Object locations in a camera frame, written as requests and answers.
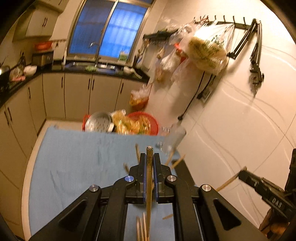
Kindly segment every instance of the kitchen sink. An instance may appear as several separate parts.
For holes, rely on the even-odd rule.
[[[65,69],[70,70],[85,70],[87,66],[95,66],[96,72],[103,72],[103,73],[115,73],[117,70],[117,67],[111,64],[97,64],[95,65],[94,62],[71,62],[67,65],[65,65]]]

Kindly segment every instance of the white bowl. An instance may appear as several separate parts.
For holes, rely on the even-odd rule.
[[[36,65],[28,65],[24,68],[25,76],[33,76],[36,73],[37,66]]]

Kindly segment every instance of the floor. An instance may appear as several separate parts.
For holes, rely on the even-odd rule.
[[[31,237],[30,226],[29,226],[29,190],[32,172],[35,164],[35,160],[41,145],[41,142],[44,138],[47,128],[54,126],[58,129],[64,130],[82,130],[82,122],[74,121],[60,121],[60,120],[47,120],[41,129],[38,138],[36,140],[35,146],[32,150],[30,159],[28,161],[27,171],[24,179],[24,185],[22,189],[22,225],[24,230],[25,240],[29,240]]]

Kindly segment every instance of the blue window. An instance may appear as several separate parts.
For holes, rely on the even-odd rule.
[[[86,0],[72,33],[68,53],[95,55],[98,46],[89,47],[92,42],[101,43],[100,56],[118,58],[121,51],[130,53],[147,9],[148,6],[124,2]]]

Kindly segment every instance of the black countertop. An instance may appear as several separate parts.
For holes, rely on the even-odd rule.
[[[76,74],[94,74],[94,75],[104,75],[104,76],[112,76],[112,77],[118,77],[118,78],[124,78],[128,80],[134,80],[137,82],[142,82],[143,84],[148,84],[150,77],[146,75],[142,70],[136,69],[137,74],[142,76],[142,79],[139,79],[135,74],[126,74],[123,72],[123,66],[114,64],[118,67],[118,71],[114,72],[114,74],[110,73],[102,73],[102,72],[90,72],[86,70],[69,70],[62,68],[61,62],[54,62],[53,65],[46,66],[44,68],[37,68],[36,73],[31,77],[26,77],[24,81],[20,81],[16,83],[14,86],[12,86],[9,90],[0,93],[0,108],[4,105],[4,103],[14,94],[16,93],[20,88],[22,88],[24,85],[29,83],[31,80],[35,79],[37,76],[43,74],[43,73],[76,73]]]

